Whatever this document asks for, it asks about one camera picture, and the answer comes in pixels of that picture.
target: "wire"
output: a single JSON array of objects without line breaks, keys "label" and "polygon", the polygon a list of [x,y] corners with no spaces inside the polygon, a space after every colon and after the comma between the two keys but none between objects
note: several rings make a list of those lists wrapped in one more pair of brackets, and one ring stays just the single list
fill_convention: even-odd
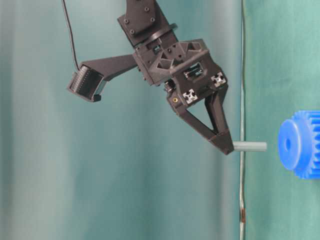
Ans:
[{"label": "wire", "polygon": [[67,27],[68,27],[68,30],[69,30],[69,38],[70,38],[70,45],[71,45],[71,51],[72,51],[72,57],[73,57],[73,64],[74,64],[75,68],[79,71],[80,68],[79,68],[79,65],[78,65],[78,62],[77,62],[74,35],[72,33],[72,28],[71,28],[71,24],[70,24],[70,20],[69,20],[69,15],[68,15],[67,7],[66,7],[66,2],[65,2],[65,0],[61,0],[61,2],[62,2],[65,21],[66,21],[66,24],[67,24]]}]

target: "curtain fold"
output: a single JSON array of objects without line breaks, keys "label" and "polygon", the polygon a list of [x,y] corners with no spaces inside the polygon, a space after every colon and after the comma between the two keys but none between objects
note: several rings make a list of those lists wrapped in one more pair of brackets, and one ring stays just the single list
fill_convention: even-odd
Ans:
[{"label": "curtain fold", "polygon": [[320,182],[301,180],[278,157],[282,122],[319,110],[320,2],[245,0],[246,137],[268,142],[247,153],[246,238],[318,240]]}]

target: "green fabric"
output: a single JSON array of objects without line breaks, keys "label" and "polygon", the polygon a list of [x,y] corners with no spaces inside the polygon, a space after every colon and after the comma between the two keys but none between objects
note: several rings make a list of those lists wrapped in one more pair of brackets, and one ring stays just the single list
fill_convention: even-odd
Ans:
[{"label": "green fabric", "polygon": [[318,240],[320,181],[301,180],[278,157],[280,125],[319,110],[320,1],[245,0],[246,139],[268,142],[247,153],[246,239]]},{"label": "green fabric", "polygon": [[[79,62],[133,52],[117,22],[125,0],[66,2]],[[203,38],[227,74],[239,140],[240,1],[158,2],[178,38]],[[0,17],[0,239],[238,239],[238,153],[215,150],[136,69],[99,103],[66,91],[74,67],[59,0],[0,0]]]}]

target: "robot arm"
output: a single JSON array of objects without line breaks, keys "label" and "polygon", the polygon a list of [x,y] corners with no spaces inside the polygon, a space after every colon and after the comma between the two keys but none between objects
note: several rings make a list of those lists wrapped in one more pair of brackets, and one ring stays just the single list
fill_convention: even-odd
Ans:
[{"label": "robot arm", "polygon": [[[138,66],[149,85],[164,84],[174,112],[211,144],[229,154],[234,150],[223,110],[228,80],[202,39],[178,41],[155,0],[127,0],[118,22],[134,48],[132,55],[82,62],[68,90],[90,102],[101,100],[105,84]],[[212,128],[188,108],[204,100]]]}]

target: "blue gear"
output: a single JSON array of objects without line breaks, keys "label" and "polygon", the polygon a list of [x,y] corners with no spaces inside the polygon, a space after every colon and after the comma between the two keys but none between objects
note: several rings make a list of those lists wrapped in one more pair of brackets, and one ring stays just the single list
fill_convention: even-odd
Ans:
[{"label": "blue gear", "polygon": [[320,179],[320,111],[298,111],[278,135],[282,164],[301,179]]}]

